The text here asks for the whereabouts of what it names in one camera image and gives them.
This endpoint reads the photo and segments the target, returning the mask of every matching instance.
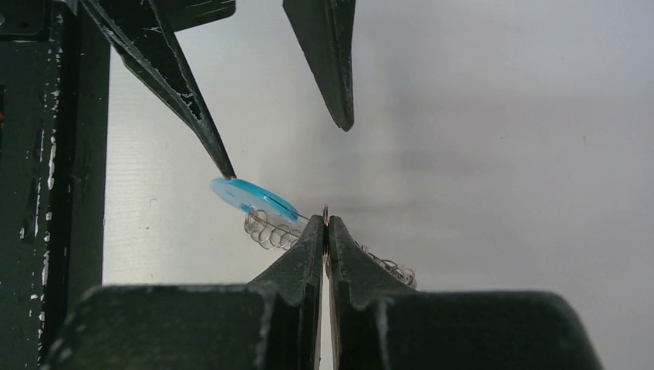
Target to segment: white surface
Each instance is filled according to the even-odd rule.
[[[653,17],[646,0],[359,2],[350,133],[281,2],[241,1],[178,38],[240,178],[306,214],[328,203],[422,290],[557,291],[606,368],[646,370]],[[193,133],[117,60],[105,283],[253,278],[278,254],[249,241]]]

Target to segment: metal spring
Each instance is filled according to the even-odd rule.
[[[308,220],[307,217],[298,214],[299,218]],[[251,208],[243,223],[245,232],[250,235],[253,241],[267,251],[275,248],[288,251],[298,242],[302,232],[293,229],[287,224],[274,224],[268,220],[268,214],[264,210]],[[369,251],[366,245],[356,244],[362,251],[366,252],[386,272],[402,281],[407,286],[415,289],[418,285],[416,274],[403,264],[396,264],[391,260],[383,260]]]

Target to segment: spring coil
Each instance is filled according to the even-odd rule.
[[[308,220],[301,214],[298,217]],[[286,224],[275,224],[268,219],[268,214],[264,210],[251,208],[245,216],[243,228],[250,238],[267,251],[273,249],[282,249],[288,251],[299,240],[302,232],[291,228]],[[383,260],[370,252],[366,245],[356,243],[357,247],[366,252],[380,267],[386,272],[402,281],[407,286],[415,289],[418,286],[416,274],[410,268],[403,264],[397,264],[391,260]]]

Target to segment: blue object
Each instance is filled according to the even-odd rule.
[[[262,187],[241,179],[226,180],[218,177],[209,187],[225,203],[248,212],[251,207],[266,212],[274,212],[292,223],[297,222],[299,212],[289,202]]]

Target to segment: coiled wire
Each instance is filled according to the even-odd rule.
[[[308,220],[307,217],[304,217],[301,214],[297,214],[297,216],[305,221]],[[276,222],[276,220],[272,220],[264,210],[257,210],[255,208],[251,208],[248,211],[248,214],[245,216],[243,228],[245,232],[250,235],[253,241],[267,251],[277,248],[288,251],[291,247],[295,246],[302,235],[301,230],[282,222]],[[366,245],[361,245],[359,243],[356,245],[397,280],[402,281],[413,289],[418,286],[415,272],[407,266],[377,257],[375,254],[370,252]]]

